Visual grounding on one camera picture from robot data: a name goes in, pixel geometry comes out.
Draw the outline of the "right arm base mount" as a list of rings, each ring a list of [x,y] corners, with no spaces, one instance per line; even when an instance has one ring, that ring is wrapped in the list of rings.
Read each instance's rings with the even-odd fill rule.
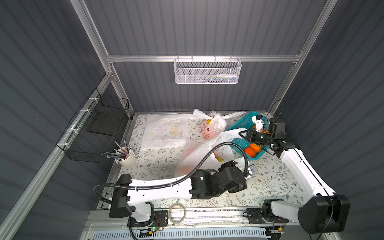
[[[247,208],[243,212],[243,217],[246,218],[251,225],[255,224],[282,224],[285,226],[289,220],[282,217],[269,216],[263,213],[262,208]]]

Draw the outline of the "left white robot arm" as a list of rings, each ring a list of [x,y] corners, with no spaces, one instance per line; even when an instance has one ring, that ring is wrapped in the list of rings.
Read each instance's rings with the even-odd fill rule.
[[[114,188],[110,218],[132,217],[138,223],[154,218],[155,200],[209,200],[225,192],[234,194],[247,188],[250,176],[248,165],[235,161],[221,165],[216,171],[196,170],[190,176],[155,181],[133,180],[130,174],[121,175]]]

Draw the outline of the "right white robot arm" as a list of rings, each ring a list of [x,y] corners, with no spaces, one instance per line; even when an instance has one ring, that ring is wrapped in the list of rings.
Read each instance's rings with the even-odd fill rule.
[[[292,172],[302,188],[303,205],[283,200],[266,200],[262,214],[267,220],[284,218],[299,223],[308,234],[342,232],[347,223],[351,203],[345,195],[338,195],[317,174],[298,145],[285,133],[262,133],[254,129],[239,135],[251,144],[269,146]]]

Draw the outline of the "teal plastic basket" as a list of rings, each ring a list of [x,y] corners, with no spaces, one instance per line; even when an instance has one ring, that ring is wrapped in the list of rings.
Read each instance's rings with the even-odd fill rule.
[[[258,112],[250,112],[247,115],[245,115],[242,119],[238,120],[234,123],[230,128],[227,129],[227,131],[234,130],[234,129],[251,129],[255,126],[255,123],[253,122],[252,118],[255,116],[261,115]],[[262,129],[267,130],[269,127],[268,119],[262,115]],[[251,146],[251,143],[244,140],[243,138],[235,138],[232,140],[233,143],[239,145],[243,150]],[[259,153],[257,153],[254,157],[248,157],[248,161],[257,161],[260,159],[265,151],[261,150]]]

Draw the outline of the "cartoon printed plastic bag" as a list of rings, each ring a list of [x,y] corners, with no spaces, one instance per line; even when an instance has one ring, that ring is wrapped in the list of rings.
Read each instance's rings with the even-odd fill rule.
[[[227,127],[226,120],[241,116],[245,113],[246,112],[241,111],[223,116],[221,113],[216,111],[211,111],[209,114],[205,114],[198,109],[194,109],[193,115],[200,119],[204,119],[202,126],[203,135],[206,140],[210,140],[225,131]]]

